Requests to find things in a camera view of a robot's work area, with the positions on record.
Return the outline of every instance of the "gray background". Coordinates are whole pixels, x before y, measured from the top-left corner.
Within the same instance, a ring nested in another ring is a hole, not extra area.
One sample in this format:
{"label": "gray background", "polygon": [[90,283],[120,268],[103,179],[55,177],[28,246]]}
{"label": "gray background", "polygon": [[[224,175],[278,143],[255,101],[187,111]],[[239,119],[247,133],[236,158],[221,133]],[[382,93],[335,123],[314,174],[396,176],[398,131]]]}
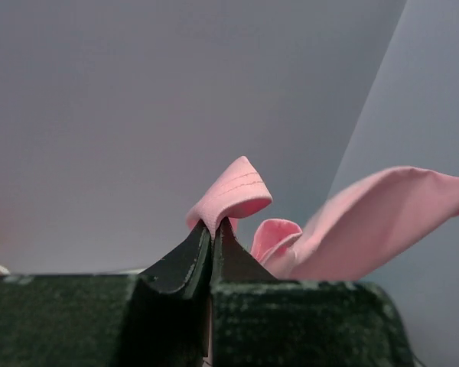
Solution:
{"label": "gray background", "polygon": [[[332,192],[397,164],[459,176],[459,1],[407,2]],[[372,273],[428,367],[459,367],[459,217]]]}
{"label": "gray background", "polygon": [[326,198],[403,2],[0,2],[0,264],[158,260],[247,155],[305,223]]}

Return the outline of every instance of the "pink cloth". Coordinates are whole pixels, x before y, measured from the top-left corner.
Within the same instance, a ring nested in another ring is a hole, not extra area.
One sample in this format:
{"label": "pink cloth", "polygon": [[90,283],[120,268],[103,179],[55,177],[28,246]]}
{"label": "pink cloth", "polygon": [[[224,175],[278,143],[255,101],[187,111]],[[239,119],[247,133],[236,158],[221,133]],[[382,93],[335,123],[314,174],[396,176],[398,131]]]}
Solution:
{"label": "pink cloth", "polygon": [[[187,214],[212,236],[225,216],[237,219],[272,202],[246,157],[234,161]],[[459,177],[415,167],[368,176],[328,200],[301,230],[267,219],[250,253],[277,278],[354,281],[369,274],[453,216],[459,215]]]}

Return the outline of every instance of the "black robotic claw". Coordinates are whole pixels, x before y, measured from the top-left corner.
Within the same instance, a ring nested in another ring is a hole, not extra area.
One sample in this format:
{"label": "black robotic claw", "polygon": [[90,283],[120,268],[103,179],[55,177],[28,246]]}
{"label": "black robotic claw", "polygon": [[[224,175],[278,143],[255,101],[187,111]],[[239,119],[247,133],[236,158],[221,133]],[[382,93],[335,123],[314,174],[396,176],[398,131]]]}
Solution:
{"label": "black robotic claw", "polygon": [[139,275],[0,277],[0,366],[199,367],[209,343],[214,367],[414,367],[379,287],[279,281],[228,219]]}

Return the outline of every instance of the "gray wall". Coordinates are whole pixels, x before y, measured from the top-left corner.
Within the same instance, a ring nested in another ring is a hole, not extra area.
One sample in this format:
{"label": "gray wall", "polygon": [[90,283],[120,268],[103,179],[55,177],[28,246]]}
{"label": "gray wall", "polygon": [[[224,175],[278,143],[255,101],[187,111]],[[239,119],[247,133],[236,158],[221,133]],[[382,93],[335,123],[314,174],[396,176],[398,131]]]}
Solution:
{"label": "gray wall", "polygon": [[[397,164],[459,176],[459,1],[404,13],[332,192]],[[428,367],[459,367],[459,217],[375,271]]]}
{"label": "gray wall", "polygon": [[0,2],[0,263],[147,266],[247,155],[304,223],[403,1]]}

